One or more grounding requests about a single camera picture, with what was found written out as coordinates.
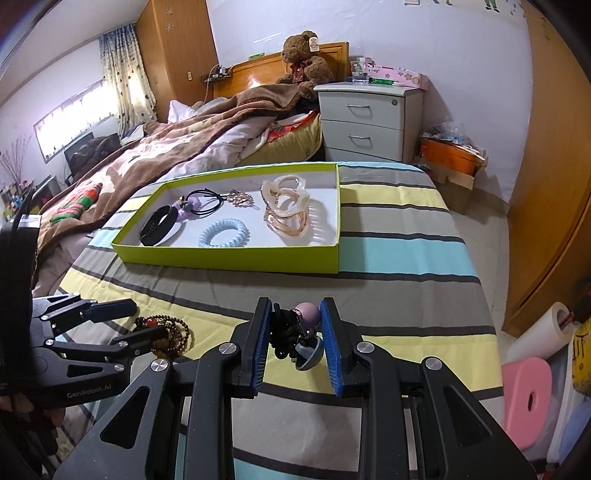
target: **purple ball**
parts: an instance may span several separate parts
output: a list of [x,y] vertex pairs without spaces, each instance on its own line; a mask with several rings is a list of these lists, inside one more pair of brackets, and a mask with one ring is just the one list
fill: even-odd
[[173,207],[178,210],[177,222],[184,222],[189,218],[191,209],[199,210],[201,208],[201,201],[197,197],[189,197],[183,208],[181,208],[179,200],[173,203]]
[[295,309],[301,313],[303,319],[302,327],[306,330],[315,329],[320,323],[320,309],[313,303],[305,301],[304,303],[300,303]]

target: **human hand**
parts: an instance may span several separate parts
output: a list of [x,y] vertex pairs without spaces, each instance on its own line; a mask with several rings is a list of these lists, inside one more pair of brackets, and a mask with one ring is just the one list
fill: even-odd
[[[35,409],[34,405],[22,393],[16,395],[0,397],[0,410],[16,413],[31,413]],[[43,414],[51,420],[55,427],[59,427],[66,416],[65,408],[54,408],[43,410]]]

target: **blue spiral hair tie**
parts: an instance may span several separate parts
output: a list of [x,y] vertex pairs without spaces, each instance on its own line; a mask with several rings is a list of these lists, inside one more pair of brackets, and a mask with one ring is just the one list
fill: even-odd
[[[238,231],[232,240],[221,245],[211,244],[213,237],[215,237],[218,233],[230,229]],[[224,218],[224,220],[219,220],[215,223],[212,223],[201,233],[201,236],[199,237],[199,246],[210,248],[241,247],[244,244],[244,240],[246,240],[247,236],[248,229],[244,223],[235,218]]]

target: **wooden wardrobe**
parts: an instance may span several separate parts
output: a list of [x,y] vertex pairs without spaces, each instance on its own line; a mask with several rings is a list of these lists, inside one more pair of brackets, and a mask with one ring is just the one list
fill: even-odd
[[135,32],[160,122],[170,100],[191,106],[205,99],[201,75],[217,64],[205,0],[150,0]]
[[523,2],[533,96],[509,210],[504,330],[519,336],[555,302],[572,308],[591,275],[591,84],[564,40]]

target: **dried branch decoration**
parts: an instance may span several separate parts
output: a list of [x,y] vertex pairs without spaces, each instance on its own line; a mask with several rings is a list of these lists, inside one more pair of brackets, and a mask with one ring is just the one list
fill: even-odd
[[20,190],[22,183],[22,162],[25,158],[25,152],[31,141],[31,136],[27,138],[25,135],[19,135],[18,138],[11,143],[10,150],[5,150],[0,153],[0,166],[6,173],[10,175],[12,181]]

